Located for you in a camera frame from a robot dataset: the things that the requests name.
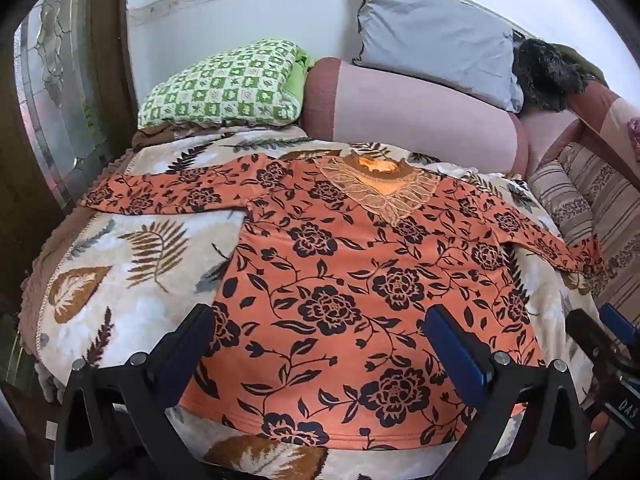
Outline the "orange black floral blouse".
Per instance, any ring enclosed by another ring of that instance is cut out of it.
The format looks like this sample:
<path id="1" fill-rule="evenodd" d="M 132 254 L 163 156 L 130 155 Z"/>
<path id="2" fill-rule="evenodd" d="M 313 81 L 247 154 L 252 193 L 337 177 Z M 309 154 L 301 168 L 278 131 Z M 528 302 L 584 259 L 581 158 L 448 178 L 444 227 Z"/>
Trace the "orange black floral blouse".
<path id="1" fill-rule="evenodd" d="M 506 251 L 591 276 L 598 242 L 569 245 L 471 183 L 357 155 L 245 155 L 175 174 L 110 177 L 84 205 L 109 214 L 237 209 L 239 243 L 215 331 L 181 405 L 254 436 L 340 450 L 460 438 L 472 418 L 426 339 L 443 307 L 491 349 L 542 353 Z"/>

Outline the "striped beige quilt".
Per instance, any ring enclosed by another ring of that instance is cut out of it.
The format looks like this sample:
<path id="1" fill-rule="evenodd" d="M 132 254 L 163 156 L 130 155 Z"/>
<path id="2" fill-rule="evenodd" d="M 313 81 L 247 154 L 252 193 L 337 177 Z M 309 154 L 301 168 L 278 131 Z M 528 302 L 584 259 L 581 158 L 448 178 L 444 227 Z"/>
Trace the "striped beige quilt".
<path id="1" fill-rule="evenodd" d="M 596 262 L 585 272 L 596 304 L 610 304 L 638 324 L 638 188 L 577 143 L 540 166 L 528 184 L 567 245 L 596 244 Z"/>

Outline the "pink patterned quilt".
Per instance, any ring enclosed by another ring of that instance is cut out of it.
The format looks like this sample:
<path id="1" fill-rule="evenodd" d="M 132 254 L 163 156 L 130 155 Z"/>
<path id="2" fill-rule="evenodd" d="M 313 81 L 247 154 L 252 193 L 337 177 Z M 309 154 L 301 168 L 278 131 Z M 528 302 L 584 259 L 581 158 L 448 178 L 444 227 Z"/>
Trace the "pink patterned quilt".
<path id="1" fill-rule="evenodd" d="M 584 124 L 579 143 L 589 148 L 636 188 L 639 162 L 628 132 L 628 122 L 639 117 L 639 107 L 597 81 L 567 100 L 568 108 Z"/>

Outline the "dark fur trimmed garment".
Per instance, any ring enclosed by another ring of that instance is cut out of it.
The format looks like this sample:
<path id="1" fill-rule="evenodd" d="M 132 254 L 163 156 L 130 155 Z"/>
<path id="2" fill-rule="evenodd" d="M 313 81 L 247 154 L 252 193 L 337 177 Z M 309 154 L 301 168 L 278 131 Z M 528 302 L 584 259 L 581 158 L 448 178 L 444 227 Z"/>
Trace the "dark fur trimmed garment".
<path id="1" fill-rule="evenodd" d="M 608 87 L 602 70 L 575 49 L 521 34 L 514 34 L 512 68 L 524 96 L 520 114 L 562 112 L 568 99 L 585 93 L 591 81 Z"/>

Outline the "pink bolster pillow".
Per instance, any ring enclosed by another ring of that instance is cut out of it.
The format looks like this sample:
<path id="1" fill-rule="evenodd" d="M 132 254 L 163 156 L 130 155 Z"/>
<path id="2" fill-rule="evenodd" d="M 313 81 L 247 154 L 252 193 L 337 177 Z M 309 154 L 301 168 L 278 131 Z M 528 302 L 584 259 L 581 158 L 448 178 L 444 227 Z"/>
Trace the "pink bolster pillow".
<path id="1" fill-rule="evenodd" d="M 300 128 L 323 141 L 380 142 L 484 174 L 528 164 L 528 134 L 513 113 L 454 89 L 322 58 L 308 74 Z"/>

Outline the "wooden door with glass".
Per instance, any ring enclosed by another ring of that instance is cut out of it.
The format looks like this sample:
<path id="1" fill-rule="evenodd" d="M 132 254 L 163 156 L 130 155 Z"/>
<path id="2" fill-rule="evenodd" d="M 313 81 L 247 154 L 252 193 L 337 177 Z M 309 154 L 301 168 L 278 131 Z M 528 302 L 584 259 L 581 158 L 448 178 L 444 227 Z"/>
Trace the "wooden door with glass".
<path id="1" fill-rule="evenodd" d="M 137 105 L 126 0 L 1 0 L 1 272 L 20 280 Z"/>

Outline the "grey pillow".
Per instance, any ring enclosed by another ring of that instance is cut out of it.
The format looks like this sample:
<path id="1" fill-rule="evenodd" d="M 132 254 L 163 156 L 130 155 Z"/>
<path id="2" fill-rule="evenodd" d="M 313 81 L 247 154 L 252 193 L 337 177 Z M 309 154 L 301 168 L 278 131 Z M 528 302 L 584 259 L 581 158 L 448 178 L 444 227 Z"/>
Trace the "grey pillow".
<path id="1" fill-rule="evenodd" d="M 460 0 L 362 0 L 352 62 L 442 84 L 506 112 L 524 94 L 513 73 L 513 29 Z"/>

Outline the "green white checkered pillow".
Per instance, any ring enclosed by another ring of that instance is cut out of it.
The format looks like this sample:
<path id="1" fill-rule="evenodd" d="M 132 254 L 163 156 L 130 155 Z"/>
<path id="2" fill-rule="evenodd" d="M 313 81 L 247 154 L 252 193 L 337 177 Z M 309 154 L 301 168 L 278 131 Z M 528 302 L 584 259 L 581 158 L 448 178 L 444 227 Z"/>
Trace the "green white checkered pillow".
<path id="1" fill-rule="evenodd" d="M 284 127 L 302 114 L 314 60 L 293 41 L 262 39 L 204 58 L 153 88 L 138 126 Z"/>

